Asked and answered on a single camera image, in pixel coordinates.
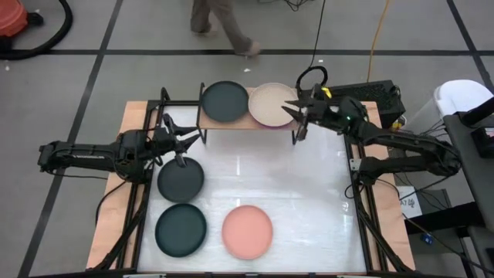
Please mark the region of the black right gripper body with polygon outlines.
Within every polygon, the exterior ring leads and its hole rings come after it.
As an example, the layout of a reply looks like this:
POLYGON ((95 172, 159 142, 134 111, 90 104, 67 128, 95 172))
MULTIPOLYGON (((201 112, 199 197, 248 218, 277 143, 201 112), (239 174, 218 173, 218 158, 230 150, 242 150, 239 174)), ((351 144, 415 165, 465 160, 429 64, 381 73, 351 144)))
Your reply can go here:
POLYGON ((319 126, 341 126, 342 117, 330 109, 332 102, 327 96, 309 98, 306 110, 307 121, 319 126))

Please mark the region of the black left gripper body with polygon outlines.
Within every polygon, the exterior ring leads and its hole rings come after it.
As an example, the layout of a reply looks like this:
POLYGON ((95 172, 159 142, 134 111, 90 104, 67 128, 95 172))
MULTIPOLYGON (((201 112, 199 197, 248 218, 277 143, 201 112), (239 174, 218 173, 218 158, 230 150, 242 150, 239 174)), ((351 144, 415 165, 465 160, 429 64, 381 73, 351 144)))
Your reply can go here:
POLYGON ((157 127, 152 130, 150 152, 153 156, 158 157, 169 152, 180 153, 180 144, 178 140, 178 130, 170 130, 166 127, 157 127))

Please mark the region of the beige speckled plate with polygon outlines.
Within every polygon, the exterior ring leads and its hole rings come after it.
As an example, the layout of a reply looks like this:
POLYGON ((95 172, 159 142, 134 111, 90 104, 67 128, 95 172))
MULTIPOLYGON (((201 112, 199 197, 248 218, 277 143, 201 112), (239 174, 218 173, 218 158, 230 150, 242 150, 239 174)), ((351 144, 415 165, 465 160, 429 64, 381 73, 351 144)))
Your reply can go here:
POLYGON ((250 94, 249 113, 261 124, 288 124, 293 118, 282 109, 287 100, 298 100, 294 89, 282 83, 264 83, 250 94))

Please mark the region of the teal plate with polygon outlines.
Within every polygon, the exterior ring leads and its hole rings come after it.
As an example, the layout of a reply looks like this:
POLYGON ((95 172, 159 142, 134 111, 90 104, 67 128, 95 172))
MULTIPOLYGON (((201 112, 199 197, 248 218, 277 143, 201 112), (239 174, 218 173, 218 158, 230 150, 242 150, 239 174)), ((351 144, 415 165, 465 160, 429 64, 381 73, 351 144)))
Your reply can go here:
POLYGON ((167 208, 159 217, 154 236, 164 254, 181 258, 194 253, 204 242, 207 222, 194 205, 181 203, 167 208))
POLYGON ((248 112, 248 102, 245 87, 233 81, 219 81, 204 91, 201 108, 212 120, 229 123, 248 112))

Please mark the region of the dark grey plate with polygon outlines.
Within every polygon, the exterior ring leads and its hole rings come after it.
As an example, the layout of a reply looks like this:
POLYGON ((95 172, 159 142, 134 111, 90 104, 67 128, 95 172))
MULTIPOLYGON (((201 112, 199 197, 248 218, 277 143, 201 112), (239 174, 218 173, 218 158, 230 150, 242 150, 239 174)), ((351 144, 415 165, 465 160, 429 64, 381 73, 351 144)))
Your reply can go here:
POLYGON ((192 158, 184 158, 185 167, 176 159, 167 162, 157 176, 157 189, 170 202, 190 202, 202 190, 205 173, 202 166, 192 158))

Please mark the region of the black computer case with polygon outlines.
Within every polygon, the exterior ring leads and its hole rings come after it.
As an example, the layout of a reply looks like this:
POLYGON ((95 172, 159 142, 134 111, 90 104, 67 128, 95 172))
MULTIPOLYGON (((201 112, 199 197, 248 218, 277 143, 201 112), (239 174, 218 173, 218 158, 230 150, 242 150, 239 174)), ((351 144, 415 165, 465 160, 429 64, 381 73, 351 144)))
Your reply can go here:
POLYGON ((391 80, 333 86, 330 91, 336 98, 353 97, 360 101, 375 102, 379 111, 381 126, 390 128, 405 112, 401 91, 391 80))

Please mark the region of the person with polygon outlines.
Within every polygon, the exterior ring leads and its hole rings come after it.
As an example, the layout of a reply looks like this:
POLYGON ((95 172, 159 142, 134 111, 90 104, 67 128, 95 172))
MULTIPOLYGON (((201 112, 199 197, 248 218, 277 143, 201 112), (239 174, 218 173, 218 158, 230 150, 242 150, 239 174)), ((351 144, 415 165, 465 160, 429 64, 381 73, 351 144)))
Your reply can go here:
POLYGON ((258 42, 244 35, 235 19, 231 0, 193 0, 191 9, 191 31, 198 36, 213 33, 209 15, 213 13, 228 37, 236 55, 253 57, 261 49, 258 42))

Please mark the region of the pink plate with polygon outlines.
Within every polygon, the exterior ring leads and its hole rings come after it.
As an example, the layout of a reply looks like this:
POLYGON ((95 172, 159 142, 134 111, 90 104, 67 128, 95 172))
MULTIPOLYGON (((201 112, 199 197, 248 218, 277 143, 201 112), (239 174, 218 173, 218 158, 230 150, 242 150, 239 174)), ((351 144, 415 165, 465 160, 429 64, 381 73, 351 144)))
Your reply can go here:
POLYGON ((230 211, 222 224, 222 241, 238 259, 257 259, 271 246, 271 219, 259 207, 241 205, 230 211))

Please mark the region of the plywood base board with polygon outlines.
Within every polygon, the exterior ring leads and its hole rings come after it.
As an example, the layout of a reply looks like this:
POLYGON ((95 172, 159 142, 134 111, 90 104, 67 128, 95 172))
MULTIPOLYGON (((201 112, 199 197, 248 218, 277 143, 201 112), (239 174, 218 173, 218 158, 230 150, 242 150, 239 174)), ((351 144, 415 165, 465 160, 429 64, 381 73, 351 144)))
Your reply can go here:
MULTIPOLYGON (((129 101, 125 106, 120 131, 137 129, 145 125, 148 118, 148 101, 129 101)), ((95 267, 110 252, 123 233, 127 214, 137 210, 134 200, 142 199, 143 188, 133 187, 115 174, 108 176, 105 193, 108 197, 101 205, 87 267, 95 267)), ((374 186, 374 200, 381 227, 381 233, 388 244, 408 267, 414 269, 414 259, 401 214, 401 206, 392 175, 383 175, 374 186)))

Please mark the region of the white paper label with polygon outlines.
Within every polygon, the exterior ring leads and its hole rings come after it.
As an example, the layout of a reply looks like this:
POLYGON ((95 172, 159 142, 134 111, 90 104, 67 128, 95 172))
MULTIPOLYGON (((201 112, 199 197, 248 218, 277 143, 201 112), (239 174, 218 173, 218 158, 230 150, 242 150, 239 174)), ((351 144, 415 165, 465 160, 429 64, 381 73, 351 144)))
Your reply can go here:
POLYGON ((408 217, 414 218, 422 215, 420 203, 412 186, 398 186, 401 211, 408 217))

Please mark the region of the white rounded chair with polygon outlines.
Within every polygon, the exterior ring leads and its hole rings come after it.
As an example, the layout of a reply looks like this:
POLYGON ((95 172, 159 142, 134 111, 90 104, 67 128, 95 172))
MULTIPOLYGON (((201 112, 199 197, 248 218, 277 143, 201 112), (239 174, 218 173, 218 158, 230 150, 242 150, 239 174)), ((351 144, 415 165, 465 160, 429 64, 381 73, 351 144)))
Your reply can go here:
POLYGON ((433 100, 442 119, 456 112, 468 112, 492 97, 493 94, 476 81, 451 80, 435 89, 433 100))

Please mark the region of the grey side table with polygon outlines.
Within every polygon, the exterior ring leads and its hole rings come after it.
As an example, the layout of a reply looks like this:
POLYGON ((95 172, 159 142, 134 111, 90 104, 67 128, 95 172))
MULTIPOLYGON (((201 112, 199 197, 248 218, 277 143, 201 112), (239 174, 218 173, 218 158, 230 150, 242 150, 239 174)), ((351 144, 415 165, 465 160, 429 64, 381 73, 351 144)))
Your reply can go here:
POLYGON ((494 158, 482 158, 471 133, 478 127, 494 127, 494 115, 468 127, 457 114, 443 117, 452 144, 459 152, 462 170, 487 229, 494 232, 494 158))

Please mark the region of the orange vacuum cleaner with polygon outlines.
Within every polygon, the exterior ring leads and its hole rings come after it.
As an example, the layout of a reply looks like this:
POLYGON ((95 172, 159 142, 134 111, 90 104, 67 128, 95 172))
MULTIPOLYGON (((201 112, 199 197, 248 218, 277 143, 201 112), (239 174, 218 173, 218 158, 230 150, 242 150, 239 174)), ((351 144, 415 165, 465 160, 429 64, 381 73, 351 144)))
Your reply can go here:
POLYGON ((0 36, 20 33, 28 25, 27 15, 19 0, 0 0, 0 36))

